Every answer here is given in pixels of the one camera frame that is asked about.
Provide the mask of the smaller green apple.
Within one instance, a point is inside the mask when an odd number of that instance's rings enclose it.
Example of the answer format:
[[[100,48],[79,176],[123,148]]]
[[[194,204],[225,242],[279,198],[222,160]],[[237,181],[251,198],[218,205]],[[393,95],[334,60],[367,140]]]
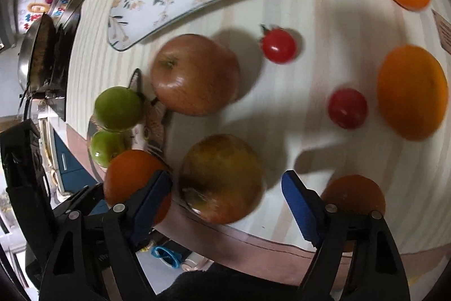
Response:
[[[114,158],[130,147],[130,138],[126,133],[100,130],[90,140],[89,153],[95,163],[107,168]]]

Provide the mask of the dark orange tangerine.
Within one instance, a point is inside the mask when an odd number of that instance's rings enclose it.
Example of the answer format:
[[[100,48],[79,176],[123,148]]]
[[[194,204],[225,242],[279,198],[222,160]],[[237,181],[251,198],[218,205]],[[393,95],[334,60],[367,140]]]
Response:
[[[138,190],[146,187],[158,170],[169,167],[143,150],[126,150],[111,160],[107,167],[103,191],[107,204],[125,203]]]

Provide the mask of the yellowish red apple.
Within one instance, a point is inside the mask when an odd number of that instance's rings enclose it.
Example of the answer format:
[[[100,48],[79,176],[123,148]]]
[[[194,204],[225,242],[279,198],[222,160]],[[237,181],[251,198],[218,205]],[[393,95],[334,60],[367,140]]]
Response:
[[[209,223],[226,225],[252,213],[266,190],[255,151],[234,135],[211,135],[190,148],[181,164],[180,200]]]

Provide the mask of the cherry tomato with stem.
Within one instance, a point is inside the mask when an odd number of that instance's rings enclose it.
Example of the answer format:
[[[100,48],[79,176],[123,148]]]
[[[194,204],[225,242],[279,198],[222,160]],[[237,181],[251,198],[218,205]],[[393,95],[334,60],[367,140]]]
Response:
[[[276,64],[286,64],[297,55],[297,42],[294,37],[281,27],[261,25],[262,38],[260,47],[264,57]]]

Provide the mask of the larger green apple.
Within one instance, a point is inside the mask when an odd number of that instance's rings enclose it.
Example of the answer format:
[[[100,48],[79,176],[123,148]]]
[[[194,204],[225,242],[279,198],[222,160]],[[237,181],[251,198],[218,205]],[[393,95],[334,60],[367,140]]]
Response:
[[[114,86],[96,98],[93,116],[101,128],[121,132],[140,122],[143,110],[143,102],[138,93],[124,86]]]

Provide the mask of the large orange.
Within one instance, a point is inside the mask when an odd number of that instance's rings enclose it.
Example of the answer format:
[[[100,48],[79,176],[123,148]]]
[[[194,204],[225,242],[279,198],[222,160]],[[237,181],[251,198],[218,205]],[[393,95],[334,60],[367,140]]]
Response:
[[[385,123],[402,138],[421,141],[442,124],[448,84],[437,59],[422,47],[392,50],[378,71],[378,108]]]

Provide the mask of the red cherry tomato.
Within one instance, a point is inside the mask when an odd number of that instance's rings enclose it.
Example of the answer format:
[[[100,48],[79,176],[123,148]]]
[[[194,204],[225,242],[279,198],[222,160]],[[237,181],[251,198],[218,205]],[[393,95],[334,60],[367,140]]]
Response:
[[[346,130],[361,127],[368,116],[368,103],[356,89],[337,89],[328,101],[328,115],[332,122]]]

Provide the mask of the black induction cooktop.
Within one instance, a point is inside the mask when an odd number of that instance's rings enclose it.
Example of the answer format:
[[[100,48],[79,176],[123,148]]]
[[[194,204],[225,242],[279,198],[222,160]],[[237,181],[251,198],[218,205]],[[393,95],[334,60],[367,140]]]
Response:
[[[80,9],[70,16],[69,20],[57,29],[57,42],[54,48],[54,68],[52,73],[53,93],[62,98],[67,93],[67,80],[70,65],[70,56],[80,19]]]

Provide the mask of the striped cat table mat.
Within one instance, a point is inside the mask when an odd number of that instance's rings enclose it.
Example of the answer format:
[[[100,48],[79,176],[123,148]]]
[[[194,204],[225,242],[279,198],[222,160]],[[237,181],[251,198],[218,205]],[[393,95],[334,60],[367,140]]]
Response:
[[[430,289],[450,259],[450,122],[427,140],[404,140],[381,120],[375,84],[384,56],[405,43],[428,50],[450,71],[434,20],[450,17],[450,0],[431,0],[417,12],[394,0],[224,0],[123,53],[106,40],[112,1],[84,1],[70,60],[67,142],[90,173],[96,168],[86,135],[97,95],[127,84],[135,69],[147,72],[159,47],[178,34],[218,38],[238,54],[242,98],[209,117],[174,115],[165,157],[177,168],[199,140],[230,133],[258,153],[268,190],[261,205],[233,225],[208,225],[174,204],[160,230],[239,271],[296,283],[313,249],[284,200],[281,174],[294,169],[316,191],[331,179],[360,174],[384,192],[386,220],[413,297]],[[261,25],[294,37],[294,60],[276,64],[264,57]],[[329,118],[328,101],[341,88],[356,89],[367,100],[367,119],[357,129],[343,129]]]

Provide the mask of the blue cabinet drawers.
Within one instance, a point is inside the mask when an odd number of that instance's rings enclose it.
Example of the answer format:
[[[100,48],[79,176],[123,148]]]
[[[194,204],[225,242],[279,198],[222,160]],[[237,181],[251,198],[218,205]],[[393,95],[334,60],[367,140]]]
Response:
[[[57,183],[63,195],[72,195],[85,186],[97,184],[69,148],[52,128],[50,133],[51,155],[56,164]]]

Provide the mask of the large red apple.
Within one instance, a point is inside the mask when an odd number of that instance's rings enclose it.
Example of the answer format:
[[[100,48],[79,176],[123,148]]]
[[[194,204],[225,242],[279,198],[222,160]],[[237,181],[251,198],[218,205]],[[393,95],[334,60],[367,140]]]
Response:
[[[190,116],[220,111],[238,97],[235,53],[199,34],[182,34],[158,51],[151,66],[154,94],[168,109]]]

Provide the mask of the shaded orange tangerine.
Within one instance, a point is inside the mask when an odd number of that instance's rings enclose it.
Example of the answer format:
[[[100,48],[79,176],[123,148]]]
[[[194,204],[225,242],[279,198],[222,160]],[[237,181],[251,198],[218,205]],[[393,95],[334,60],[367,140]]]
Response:
[[[373,211],[385,214],[386,201],[379,185],[361,175],[347,175],[330,182],[321,194],[327,205],[335,205],[338,212],[328,214],[330,231],[344,238],[341,252],[351,253],[355,244],[367,239],[374,228]]]

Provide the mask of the steel wok with lid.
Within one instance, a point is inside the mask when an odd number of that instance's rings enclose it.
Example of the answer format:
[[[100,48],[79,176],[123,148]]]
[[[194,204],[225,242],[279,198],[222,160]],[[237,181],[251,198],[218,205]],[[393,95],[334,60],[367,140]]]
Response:
[[[44,86],[54,65],[57,31],[52,18],[44,13],[26,32],[19,51],[17,77],[25,93]]]

